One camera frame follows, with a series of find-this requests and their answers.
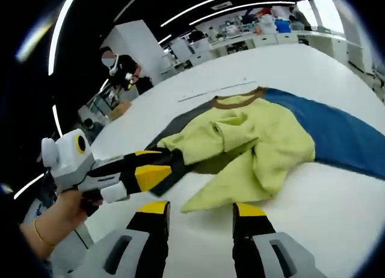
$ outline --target dark gray fabric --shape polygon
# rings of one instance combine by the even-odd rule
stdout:
[[[157,143],[161,139],[173,134],[177,134],[192,119],[199,116],[200,114],[203,114],[204,112],[208,111],[211,108],[212,108],[212,101],[209,100],[208,102],[205,102],[200,106],[193,108],[191,111],[188,111],[187,113],[177,116],[175,119],[171,121],[171,123],[168,124],[168,126],[159,135],[156,136],[156,138],[153,139],[153,141],[146,147],[146,150],[156,147]]]

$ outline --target black shirt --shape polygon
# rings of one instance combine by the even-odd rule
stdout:
[[[125,88],[128,85],[128,81],[126,80],[126,74],[134,72],[137,69],[138,64],[129,56],[129,55],[119,55],[117,61],[117,70],[114,75],[109,75],[109,80],[112,85],[115,87],[122,86]]]

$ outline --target white table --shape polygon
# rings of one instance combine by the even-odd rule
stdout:
[[[250,82],[225,90],[223,87]],[[208,61],[135,99],[98,136],[98,158],[143,150],[172,118],[215,95],[245,93],[258,85],[338,107],[385,134],[385,107],[344,65],[305,45],[267,46]],[[184,102],[179,100],[210,92]],[[164,277],[234,278],[232,207],[181,214],[180,207],[209,180],[187,174],[162,199],[171,201],[169,254]],[[317,163],[296,168],[277,197],[258,205],[278,232],[313,253],[328,277],[351,277],[370,254],[385,222],[385,181]],[[86,221],[97,241],[125,227],[150,193],[104,204]]]

